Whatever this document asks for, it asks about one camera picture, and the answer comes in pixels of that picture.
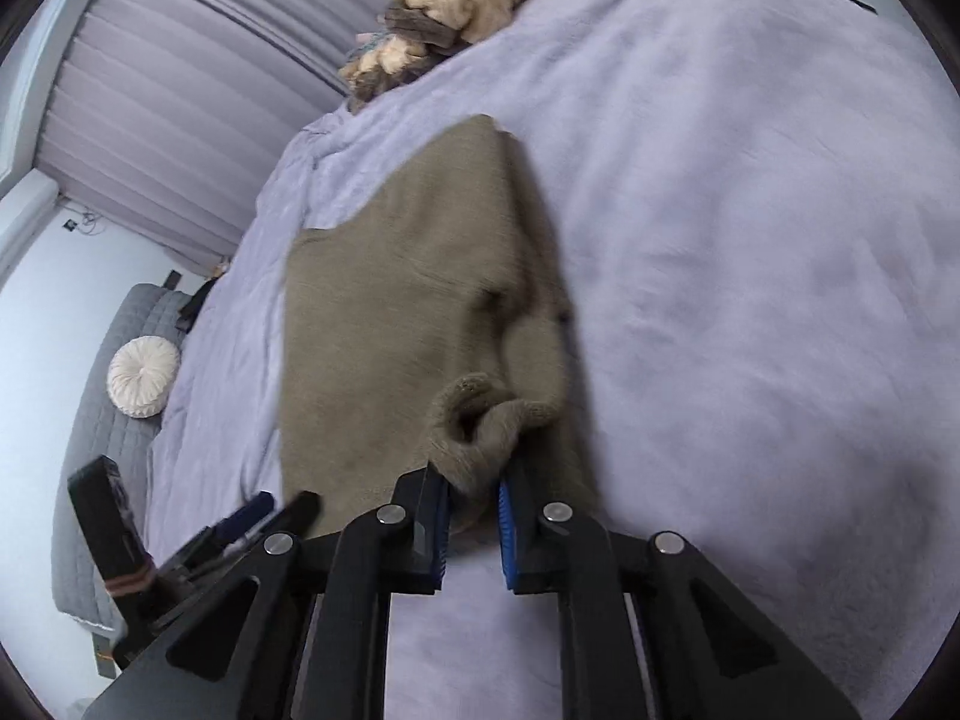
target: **brown sweater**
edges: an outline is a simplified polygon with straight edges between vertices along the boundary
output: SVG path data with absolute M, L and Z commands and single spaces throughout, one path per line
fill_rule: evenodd
M 568 314 L 520 146 L 485 116 L 448 129 L 351 220 L 306 230 L 287 264 L 281 464 L 323 496 L 314 533 L 390 499 L 427 463 L 488 498 L 521 433 L 551 497 L 592 504 L 565 418 Z

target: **knit pillow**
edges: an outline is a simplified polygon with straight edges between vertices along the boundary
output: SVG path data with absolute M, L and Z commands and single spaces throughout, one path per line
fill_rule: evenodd
M 179 351 L 160 336 L 134 338 L 120 347 L 107 371 L 107 392 L 125 415 L 160 413 L 173 389 Z

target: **quilted gray blanket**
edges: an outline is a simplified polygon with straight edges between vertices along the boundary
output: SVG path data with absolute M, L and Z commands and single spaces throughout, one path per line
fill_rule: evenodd
M 532 0 L 296 137 L 193 331 L 152 457 L 163 560 L 280 490 L 285 256 L 440 131 L 525 144 L 576 306 L 608 520 L 692 539 L 865 718 L 960 610 L 960 101 L 844 0 Z M 387 717 L 560 716 L 556 618 L 455 551 L 398 598 Z

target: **gray bedspread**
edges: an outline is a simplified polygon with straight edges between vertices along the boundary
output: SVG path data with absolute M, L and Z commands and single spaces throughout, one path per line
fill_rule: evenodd
M 120 412 L 107 394 L 107 369 L 117 349 L 140 336 L 162 336 L 179 346 L 184 334 L 176 328 L 176 320 L 189 299 L 189 295 L 152 284 L 137 284 L 127 293 L 90 367 L 61 466 L 50 550 L 54 603 L 102 634 L 118 632 L 122 618 L 93 565 L 66 484 L 75 471 L 107 455 L 117 463 L 133 522 L 142 530 L 150 443 L 160 432 L 160 416 L 134 419 Z
M 163 560 L 280 489 L 282 276 L 453 122 L 528 149 L 556 225 L 608 519 L 685 533 L 885 718 L 960 610 L 960 103 L 844 0 L 532 0 L 294 139 L 154 445 Z M 493 545 L 392 615 L 387 717 L 560 716 L 555 616 Z

